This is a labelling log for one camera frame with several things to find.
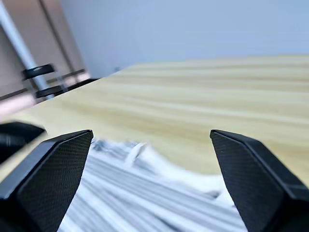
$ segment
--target metal pole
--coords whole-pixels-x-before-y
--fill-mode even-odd
[[[35,63],[23,38],[19,34],[13,20],[11,19],[9,13],[7,12],[1,0],[0,0],[0,24],[2,25],[6,35],[10,39],[10,42],[12,43],[16,52],[18,53],[25,67],[27,69],[32,69],[32,68],[37,67],[37,64]],[[35,81],[35,84],[38,86],[40,90],[49,88],[43,76],[37,76],[33,80]]]

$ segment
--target carbon fiber texture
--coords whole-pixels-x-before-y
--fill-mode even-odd
[[[57,231],[79,186],[92,134],[58,144],[19,189],[16,199],[40,231]]]
[[[284,192],[244,144],[217,133],[211,138],[226,187],[248,231],[267,231]]]

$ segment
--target wooden table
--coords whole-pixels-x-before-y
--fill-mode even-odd
[[[2,164],[0,180],[40,141],[83,129],[146,141],[186,169],[219,173],[209,133],[221,129],[261,140],[309,185],[309,56],[137,64],[11,120],[49,134]]]

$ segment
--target floor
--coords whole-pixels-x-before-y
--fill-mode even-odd
[[[81,82],[89,78],[90,76],[88,73],[82,73],[78,74],[77,77],[72,76],[66,78],[65,83],[67,86],[72,86],[76,84],[76,82]],[[14,114],[20,110],[32,107],[37,103],[38,102],[35,101],[33,96],[28,92],[2,100],[0,101],[0,120],[7,115]]]

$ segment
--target white cloth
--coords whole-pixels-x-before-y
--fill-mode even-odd
[[[94,140],[58,231],[247,231],[220,176],[189,172],[147,144]]]

